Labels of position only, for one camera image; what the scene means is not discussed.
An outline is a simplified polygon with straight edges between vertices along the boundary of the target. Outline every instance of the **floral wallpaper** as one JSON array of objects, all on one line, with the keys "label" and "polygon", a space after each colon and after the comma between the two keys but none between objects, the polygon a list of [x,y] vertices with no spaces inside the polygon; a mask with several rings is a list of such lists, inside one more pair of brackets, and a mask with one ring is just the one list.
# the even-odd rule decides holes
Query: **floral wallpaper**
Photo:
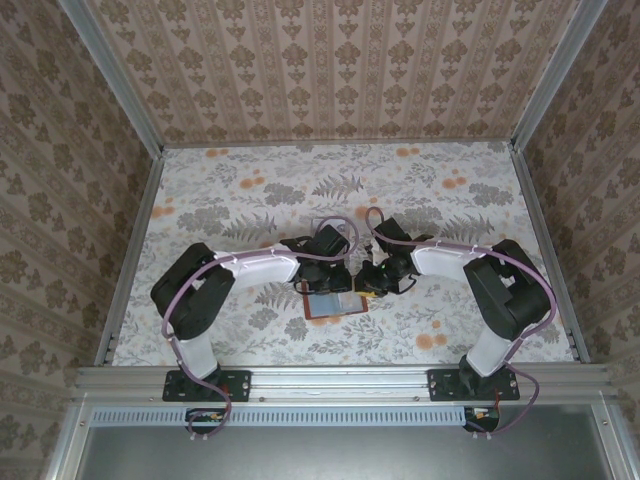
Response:
[{"label": "floral wallpaper", "polygon": [[164,143],[508,138],[577,0],[88,0]]},{"label": "floral wallpaper", "polygon": [[55,2],[0,2],[0,477],[38,478],[150,159]]},{"label": "floral wallpaper", "polygon": [[608,2],[526,157],[587,346],[640,446],[639,2]]}]

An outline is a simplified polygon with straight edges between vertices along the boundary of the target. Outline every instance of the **black mounting plate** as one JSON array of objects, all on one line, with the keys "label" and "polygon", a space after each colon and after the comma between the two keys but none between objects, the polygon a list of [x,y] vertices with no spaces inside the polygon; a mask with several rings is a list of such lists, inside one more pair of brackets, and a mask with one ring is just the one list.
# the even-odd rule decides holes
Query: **black mounting plate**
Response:
[{"label": "black mounting plate", "polygon": [[[232,402],[248,402],[251,392],[250,370],[222,370],[219,388],[226,392]],[[167,372],[162,390],[165,402],[222,402],[222,397],[213,390],[191,381],[182,370]]]},{"label": "black mounting plate", "polygon": [[460,382],[460,369],[440,368],[427,370],[427,383],[429,385],[429,398],[432,402],[451,401],[495,401],[496,390],[503,400],[520,400],[520,390],[516,374],[511,370],[502,368],[488,377],[490,386],[483,391],[471,396]]}]

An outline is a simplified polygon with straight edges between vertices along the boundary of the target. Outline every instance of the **purple cable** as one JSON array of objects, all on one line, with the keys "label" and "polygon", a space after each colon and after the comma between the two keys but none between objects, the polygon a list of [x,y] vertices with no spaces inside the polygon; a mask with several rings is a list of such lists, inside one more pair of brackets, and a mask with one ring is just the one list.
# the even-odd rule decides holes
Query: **purple cable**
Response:
[{"label": "purple cable", "polygon": [[[534,333],[539,332],[543,328],[547,327],[553,321],[554,317],[556,316],[556,313],[558,311],[558,305],[556,303],[556,298],[555,298],[555,295],[553,294],[553,290],[551,289],[551,286],[542,277],[542,275],[537,273],[532,268],[529,268],[524,263],[522,263],[522,262],[520,262],[520,261],[518,261],[518,260],[516,260],[514,258],[511,258],[511,257],[509,257],[507,255],[503,255],[502,253],[494,252],[493,250],[490,250],[488,248],[476,247],[476,246],[470,247],[468,245],[458,245],[456,243],[447,243],[447,242],[433,241],[433,240],[427,240],[425,242],[403,242],[403,241],[400,241],[400,240],[393,240],[391,238],[385,237],[384,235],[376,232],[375,229],[373,228],[373,226],[371,225],[371,222],[369,221],[369,216],[371,215],[372,211],[375,211],[378,215],[380,215],[380,221],[384,222],[384,214],[382,213],[382,210],[380,210],[380,208],[378,208],[378,207],[370,207],[367,210],[367,212],[365,213],[365,217],[364,217],[365,223],[367,224],[367,228],[371,231],[371,233],[375,237],[378,237],[379,239],[381,239],[381,240],[383,240],[383,241],[385,241],[387,243],[393,243],[393,244],[396,244],[396,245],[420,246],[420,247],[423,247],[423,246],[433,246],[433,247],[441,246],[441,247],[451,248],[451,249],[454,249],[454,250],[460,250],[460,251],[464,251],[464,252],[475,251],[475,252],[478,252],[478,253],[483,253],[485,255],[490,255],[490,256],[498,258],[498,259],[500,259],[500,260],[502,260],[502,261],[504,261],[506,263],[510,263],[511,265],[519,268],[520,270],[528,273],[531,277],[533,277],[534,280],[536,280],[540,284],[540,286],[543,288],[544,292],[547,294],[547,297],[549,297],[550,311],[549,311],[549,315],[547,316],[547,318],[545,318],[545,320],[543,322],[541,322],[539,325],[535,326],[534,328],[531,328],[531,329],[527,330],[526,332],[523,332],[520,335],[520,337],[515,342],[513,342],[513,345],[509,349],[509,352],[507,352],[507,355],[505,356],[505,359],[504,359],[504,364],[506,365],[506,367],[509,370],[514,372],[516,375],[521,375],[521,376],[529,379],[535,385],[535,391],[534,391],[533,395],[531,396],[531,399],[529,400],[529,403],[524,408],[524,410],[522,412],[520,412],[520,414],[512,422],[510,422],[507,425],[505,425],[504,427],[499,428],[498,430],[494,431],[493,434],[506,432],[507,430],[511,429],[518,422],[520,422],[520,420],[522,420],[522,418],[529,412],[529,410],[531,410],[531,407],[533,407],[533,404],[537,400],[538,394],[540,393],[540,384],[531,375],[517,370],[513,365],[511,365],[511,364],[509,364],[507,362],[516,353],[516,351],[518,350],[520,345],[522,345],[522,342],[524,341],[525,338],[527,338],[527,337],[533,335]],[[473,427],[476,427],[479,430],[482,430],[482,428],[479,427],[478,425],[475,425],[472,422],[468,422],[468,423],[470,425],[472,425]]]},{"label": "purple cable", "polygon": [[[336,255],[335,257],[323,257],[323,256],[320,256],[320,255],[312,255],[310,253],[292,252],[291,250],[275,250],[275,249],[272,249],[270,251],[271,255],[282,255],[282,256],[294,257],[294,258],[309,258],[311,260],[322,260],[322,261],[325,261],[325,262],[327,262],[327,261],[328,262],[333,262],[333,261],[344,260],[349,255],[351,255],[356,250],[356,248],[358,248],[358,242],[360,241],[360,234],[358,232],[358,227],[356,226],[355,223],[353,223],[353,221],[351,219],[349,219],[347,217],[342,217],[342,216],[327,217],[326,219],[324,219],[322,221],[321,224],[325,223],[325,221],[329,220],[329,219],[340,219],[340,220],[343,220],[343,221],[347,222],[351,226],[351,228],[353,228],[353,231],[355,232],[355,239],[353,241],[353,245],[351,245],[349,250],[347,250],[345,253],[342,253],[340,255]],[[216,428],[214,428],[211,431],[211,433],[207,434],[207,437],[210,437],[210,436],[213,436],[213,435],[216,435],[217,433],[219,433],[220,430],[222,430],[224,425],[227,423],[227,421],[229,419],[229,416],[231,415],[231,399],[229,398],[229,395],[227,395],[224,391],[222,391],[216,385],[214,385],[212,383],[209,383],[209,382],[205,382],[204,380],[201,380],[198,377],[196,377],[193,374],[193,372],[189,369],[189,367],[184,363],[182,355],[180,354],[180,350],[178,349],[178,344],[177,344],[178,339],[176,338],[176,336],[173,333],[169,332],[169,319],[171,318],[171,315],[173,314],[173,311],[175,310],[176,305],[178,304],[180,299],[184,296],[185,292],[189,289],[189,287],[191,287],[191,285],[193,285],[193,282],[195,282],[203,274],[205,274],[206,272],[208,272],[212,268],[220,265],[221,263],[235,262],[237,260],[242,260],[242,259],[245,259],[245,258],[261,257],[261,256],[264,256],[264,255],[265,255],[265,249],[263,249],[263,250],[255,250],[255,251],[252,251],[252,252],[242,252],[242,253],[236,253],[236,254],[228,255],[228,256],[222,257],[222,258],[217,258],[217,259],[215,259],[215,260],[203,265],[193,275],[191,275],[189,277],[189,279],[180,287],[180,289],[178,290],[176,295],[171,300],[171,303],[169,303],[169,306],[167,307],[167,311],[164,314],[164,318],[162,319],[162,326],[160,327],[160,332],[162,333],[162,336],[164,338],[169,340],[169,344],[171,345],[171,348],[173,349],[173,352],[175,353],[176,358],[178,359],[178,365],[182,368],[182,370],[187,375],[187,377],[189,377],[189,379],[191,381],[197,383],[198,385],[202,385],[205,388],[209,388],[209,389],[213,390],[218,395],[220,395],[222,397],[222,399],[224,400],[224,402],[225,402],[225,405],[226,405],[225,406],[225,416],[220,421],[220,424]],[[191,419],[191,421],[189,422],[188,430],[189,430],[189,433],[191,433],[192,437],[195,437],[197,434],[192,429],[192,423],[193,423],[193,419]]]},{"label": "purple cable", "polygon": [[497,430],[494,430],[493,432],[487,432],[484,428],[482,428],[477,423],[470,422],[470,421],[467,420],[467,424],[468,425],[471,425],[473,428],[479,430],[478,433],[483,433],[485,435],[485,437],[490,437],[491,435],[498,435],[500,433],[505,433],[505,432],[511,430],[513,427],[515,427],[525,417],[525,415],[527,413],[529,413],[529,410],[531,410],[531,408],[533,407],[533,404],[536,403],[536,400],[538,399],[538,395],[540,394],[540,384],[538,383],[538,381],[535,378],[533,378],[528,373],[524,373],[524,372],[518,370],[517,368],[515,368],[511,364],[507,364],[506,367],[509,370],[511,370],[513,373],[515,373],[516,375],[520,375],[520,376],[530,380],[531,383],[533,383],[533,387],[534,387],[533,395],[531,395],[531,398],[529,399],[529,403],[527,403],[527,405],[518,414],[518,416],[516,418],[514,418],[511,422],[507,423],[504,427],[500,427]]}]

